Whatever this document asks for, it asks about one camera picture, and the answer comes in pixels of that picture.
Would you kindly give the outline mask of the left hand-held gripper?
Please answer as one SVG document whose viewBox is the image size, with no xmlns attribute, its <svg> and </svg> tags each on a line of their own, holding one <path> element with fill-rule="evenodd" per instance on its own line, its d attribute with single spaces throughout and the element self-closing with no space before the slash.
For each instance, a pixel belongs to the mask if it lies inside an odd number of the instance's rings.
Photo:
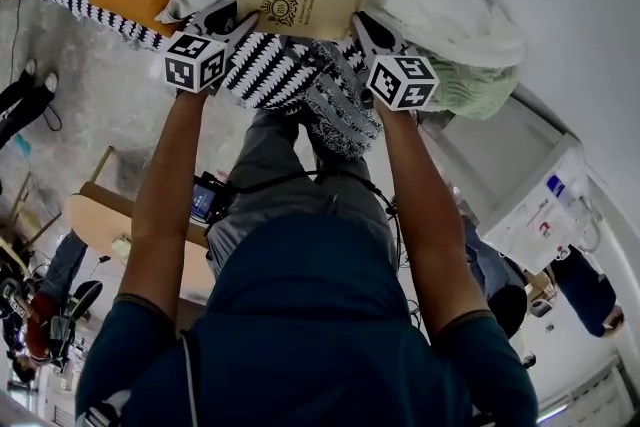
<svg viewBox="0 0 640 427">
<path fill-rule="evenodd" d="M 225 72 L 227 46 L 237 47 L 254 32 L 260 12 L 254 11 L 239 21 L 236 16 L 235 0 L 220 1 L 194 15 L 192 29 L 196 34 L 176 31 L 163 53 L 164 82 L 190 93 L 217 83 Z M 207 37 L 214 34 L 222 34 L 223 43 Z"/>
</svg>

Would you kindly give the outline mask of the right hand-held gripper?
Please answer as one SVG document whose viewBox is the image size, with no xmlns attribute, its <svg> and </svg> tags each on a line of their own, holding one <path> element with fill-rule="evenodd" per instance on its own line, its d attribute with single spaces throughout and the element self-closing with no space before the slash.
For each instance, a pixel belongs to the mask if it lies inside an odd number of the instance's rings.
<svg viewBox="0 0 640 427">
<path fill-rule="evenodd" d="M 373 63 L 365 87 L 392 111 L 425 110 L 440 84 L 428 59 L 391 56 L 405 54 L 409 44 L 395 29 L 366 12 L 352 15 L 351 35 L 365 63 Z"/>
</svg>

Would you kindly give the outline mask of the person's right forearm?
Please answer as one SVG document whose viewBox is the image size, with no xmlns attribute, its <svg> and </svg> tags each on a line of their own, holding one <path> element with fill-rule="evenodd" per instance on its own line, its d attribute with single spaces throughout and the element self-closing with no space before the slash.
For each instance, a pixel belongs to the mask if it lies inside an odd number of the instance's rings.
<svg viewBox="0 0 640 427">
<path fill-rule="evenodd" d="M 381 119 L 412 281 L 427 334 L 488 308 L 466 262 L 464 231 L 453 196 L 408 112 L 375 102 Z"/>
</svg>

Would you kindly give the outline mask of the person's left forearm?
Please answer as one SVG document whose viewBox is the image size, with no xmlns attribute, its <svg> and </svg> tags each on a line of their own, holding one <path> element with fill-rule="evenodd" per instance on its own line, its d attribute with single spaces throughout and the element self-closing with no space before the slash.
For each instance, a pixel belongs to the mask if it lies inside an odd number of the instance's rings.
<svg viewBox="0 0 640 427">
<path fill-rule="evenodd" d="M 176 318 L 206 92 L 174 101 L 133 208 L 131 251 L 119 288 Z"/>
</svg>

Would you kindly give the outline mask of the wooden coffee table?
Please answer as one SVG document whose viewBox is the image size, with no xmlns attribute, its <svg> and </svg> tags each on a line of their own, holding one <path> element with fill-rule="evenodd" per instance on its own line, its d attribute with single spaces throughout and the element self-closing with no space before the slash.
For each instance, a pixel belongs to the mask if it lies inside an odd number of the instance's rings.
<svg viewBox="0 0 640 427">
<path fill-rule="evenodd" d="M 112 251 L 112 241 L 121 234 L 131 236 L 134 203 L 97 184 L 107 160 L 114 152 L 109 146 L 94 169 L 91 178 L 73 194 L 65 207 L 71 229 L 95 252 L 126 264 Z M 205 304 L 215 279 L 206 259 L 207 244 L 204 229 L 189 226 L 185 241 L 185 262 L 180 296 L 194 303 Z"/>
</svg>

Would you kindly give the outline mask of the white fluffy blanket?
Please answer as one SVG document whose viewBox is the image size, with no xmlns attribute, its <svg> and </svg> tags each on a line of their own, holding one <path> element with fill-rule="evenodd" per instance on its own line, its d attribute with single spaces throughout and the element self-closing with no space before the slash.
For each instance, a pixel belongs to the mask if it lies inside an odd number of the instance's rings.
<svg viewBox="0 0 640 427">
<path fill-rule="evenodd" d="M 524 32 L 487 0 L 367 0 L 367 9 L 407 41 L 454 63 L 508 68 L 526 54 Z"/>
</svg>

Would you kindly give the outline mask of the grey fringed woven blanket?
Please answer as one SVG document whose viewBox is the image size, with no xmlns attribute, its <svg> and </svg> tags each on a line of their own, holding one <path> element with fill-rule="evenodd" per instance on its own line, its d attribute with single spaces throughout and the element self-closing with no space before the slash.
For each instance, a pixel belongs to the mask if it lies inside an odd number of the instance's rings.
<svg viewBox="0 0 640 427">
<path fill-rule="evenodd" d="M 382 127 L 361 98 L 360 74 L 366 70 L 361 53 L 350 39 L 337 43 L 301 39 L 299 43 L 307 50 L 300 61 L 317 71 L 300 95 L 309 112 L 310 132 L 332 153 L 363 156 Z"/>
</svg>

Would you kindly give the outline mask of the green knitted blanket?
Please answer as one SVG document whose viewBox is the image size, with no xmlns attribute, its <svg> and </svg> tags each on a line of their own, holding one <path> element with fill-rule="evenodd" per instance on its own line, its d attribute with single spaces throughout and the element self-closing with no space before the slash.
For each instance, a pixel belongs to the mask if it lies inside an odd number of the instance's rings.
<svg viewBox="0 0 640 427">
<path fill-rule="evenodd" d="M 444 60 L 421 47 L 416 52 L 429 60 L 440 81 L 427 103 L 427 112 L 449 111 L 486 120 L 502 108 L 518 84 L 516 67 L 474 67 Z"/>
</svg>

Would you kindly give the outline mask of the person's grey trousers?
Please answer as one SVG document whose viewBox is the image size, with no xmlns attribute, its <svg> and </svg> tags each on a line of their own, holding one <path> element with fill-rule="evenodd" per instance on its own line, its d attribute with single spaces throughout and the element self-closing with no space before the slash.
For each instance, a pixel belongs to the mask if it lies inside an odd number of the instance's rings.
<svg viewBox="0 0 640 427">
<path fill-rule="evenodd" d="M 208 233 L 209 266 L 214 275 L 220 274 L 238 245 L 261 223 L 294 213 L 335 214 L 362 224 L 385 248 L 391 265 L 398 268 L 387 215 L 376 195 L 367 189 L 370 173 L 365 160 L 345 158 L 314 143 L 320 168 L 330 173 L 312 179 L 304 174 L 294 151 L 298 134 L 297 119 L 274 111 L 256 112 L 229 180 L 233 186 L 245 188 L 285 176 L 289 179 L 257 192 L 231 196 L 228 214 Z"/>
</svg>

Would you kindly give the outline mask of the small black monitor device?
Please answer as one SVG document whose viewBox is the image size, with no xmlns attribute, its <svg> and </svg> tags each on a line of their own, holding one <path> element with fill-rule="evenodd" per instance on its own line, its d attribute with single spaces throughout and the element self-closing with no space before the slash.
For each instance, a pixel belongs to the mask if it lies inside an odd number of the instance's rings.
<svg viewBox="0 0 640 427">
<path fill-rule="evenodd" d="M 209 172 L 194 177 L 191 218 L 213 224 L 227 215 L 232 189 Z"/>
</svg>

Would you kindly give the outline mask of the white sink cabinet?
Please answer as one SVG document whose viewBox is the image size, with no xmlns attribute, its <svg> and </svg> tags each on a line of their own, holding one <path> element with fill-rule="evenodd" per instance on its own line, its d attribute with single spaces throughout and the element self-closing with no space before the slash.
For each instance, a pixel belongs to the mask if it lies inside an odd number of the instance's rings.
<svg viewBox="0 0 640 427">
<path fill-rule="evenodd" d="M 532 274 L 599 243 L 581 143 L 514 98 L 486 120 L 454 116 L 425 142 L 476 222 L 480 240 Z M 575 201 L 560 203 L 557 174 Z"/>
</svg>

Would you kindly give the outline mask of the blue white bottle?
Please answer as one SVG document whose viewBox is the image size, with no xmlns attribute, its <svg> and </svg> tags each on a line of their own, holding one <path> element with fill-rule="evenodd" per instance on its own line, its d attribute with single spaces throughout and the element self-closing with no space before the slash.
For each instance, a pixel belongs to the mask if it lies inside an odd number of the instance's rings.
<svg viewBox="0 0 640 427">
<path fill-rule="evenodd" d="M 546 186 L 558 202 L 571 204 L 575 201 L 575 195 L 571 188 L 557 174 L 551 174 L 548 177 Z"/>
</svg>

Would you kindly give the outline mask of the person's teal shirt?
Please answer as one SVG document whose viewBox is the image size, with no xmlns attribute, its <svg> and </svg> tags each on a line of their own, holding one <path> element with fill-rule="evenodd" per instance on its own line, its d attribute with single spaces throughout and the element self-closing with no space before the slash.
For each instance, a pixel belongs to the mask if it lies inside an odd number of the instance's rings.
<svg viewBox="0 0 640 427">
<path fill-rule="evenodd" d="M 333 215 L 283 216 L 224 265 L 184 338 L 119 295 L 76 394 L 116 427 L 535 427 L 530 378 L 493 316 L 412 324 L 385 249 Z"/>
</svg>

